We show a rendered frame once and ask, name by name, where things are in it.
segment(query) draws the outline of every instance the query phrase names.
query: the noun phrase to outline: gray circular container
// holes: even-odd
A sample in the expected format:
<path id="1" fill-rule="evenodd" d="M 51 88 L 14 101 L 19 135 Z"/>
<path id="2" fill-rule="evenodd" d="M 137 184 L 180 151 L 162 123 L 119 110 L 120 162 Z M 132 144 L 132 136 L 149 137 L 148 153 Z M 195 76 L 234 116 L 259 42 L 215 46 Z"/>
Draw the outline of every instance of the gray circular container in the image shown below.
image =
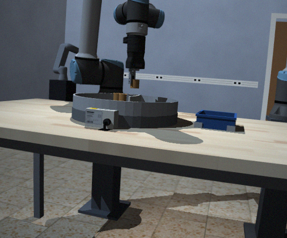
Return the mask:
<path id="1" fill-rule="evenodd" d="M 72 119 L 85 123 L 86 108 L 102 108 L 119 111 L 121 128 L 159 128 L 177 123 L 176 100 L 135 94 L 127 94 L 126 101 L 115 101 L 113 97 L 113 93 L 73 94 Z"/>

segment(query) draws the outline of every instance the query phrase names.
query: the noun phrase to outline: black table frame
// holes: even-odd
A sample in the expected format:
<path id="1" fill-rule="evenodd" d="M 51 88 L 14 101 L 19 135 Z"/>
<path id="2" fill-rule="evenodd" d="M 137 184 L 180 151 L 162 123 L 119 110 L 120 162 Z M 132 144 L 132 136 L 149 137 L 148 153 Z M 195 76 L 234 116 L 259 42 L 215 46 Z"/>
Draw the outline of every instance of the black table frame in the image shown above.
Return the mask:
<path id="1" fill-rule="evenodd" d="M 246 238 L 287 238 L 287 179 L 218 171 L 99 154 L 0 138 L 0 147 L 34 153 L 34 217 L 44 216 L 44 155 L 93 163 L 92 199 L 79 212 L 117 220 L 130 202 L 119 200 L 121 167 L 261 187 L 256 224 L 244 223 Z M 171 151 L 164 151 L 165 157 Z"/>

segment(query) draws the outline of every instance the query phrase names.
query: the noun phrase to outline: white power supply box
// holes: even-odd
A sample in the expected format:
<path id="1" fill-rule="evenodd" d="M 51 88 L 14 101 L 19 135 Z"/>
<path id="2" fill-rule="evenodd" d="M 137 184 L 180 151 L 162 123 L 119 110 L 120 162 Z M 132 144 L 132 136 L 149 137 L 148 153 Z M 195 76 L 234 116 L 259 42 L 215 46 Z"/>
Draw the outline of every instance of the white power supply box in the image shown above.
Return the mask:
<path id="1" fill-rule="evenodd" d="M 85 110 L 85 128 L 104 127 L 104 120 L 108 122 L 107 129 L 116 129 L 118 127 L 118 110 L 103 108 L 86 108 Z"/>

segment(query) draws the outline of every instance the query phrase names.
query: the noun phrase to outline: tiled floor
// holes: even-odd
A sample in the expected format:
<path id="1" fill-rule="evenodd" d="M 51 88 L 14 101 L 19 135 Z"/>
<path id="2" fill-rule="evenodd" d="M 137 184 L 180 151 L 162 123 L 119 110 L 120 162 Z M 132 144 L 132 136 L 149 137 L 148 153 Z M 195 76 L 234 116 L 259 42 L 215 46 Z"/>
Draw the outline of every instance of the tiled floor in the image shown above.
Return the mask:
<path id="1" fill-rule="evenodd" d="M 243 238 L 260 188 L 122 168 L 118 221 L 78 213 L 92 163 L 45 156 L 44 211 L 33 217 L 33 154 L 0 148 L 0 238 Z"/>

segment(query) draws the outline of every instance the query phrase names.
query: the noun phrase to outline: table leg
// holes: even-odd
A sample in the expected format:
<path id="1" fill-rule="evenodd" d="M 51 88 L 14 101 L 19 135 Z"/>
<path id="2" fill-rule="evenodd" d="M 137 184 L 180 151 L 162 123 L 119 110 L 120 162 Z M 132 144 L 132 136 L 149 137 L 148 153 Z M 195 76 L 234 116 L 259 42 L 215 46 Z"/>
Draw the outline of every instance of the table leg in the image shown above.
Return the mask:
<path id="1" fill-rule="evenodd" d="M 92 198 L 78 212 L 117 221 L 130 202 L 119 200 L 121 167 L 93 163 Z"/>
<path id="2" fill-rule="evenodd" d="M 44 216 L 44 155 L 33 155 L 33 203 L 34 217 Z"/>
<path id="3" fill-rule="evenodd" d="M 256 224 L 244 223 L 245 238 L 287 238 L 287 191 L 262 188 Z"/>

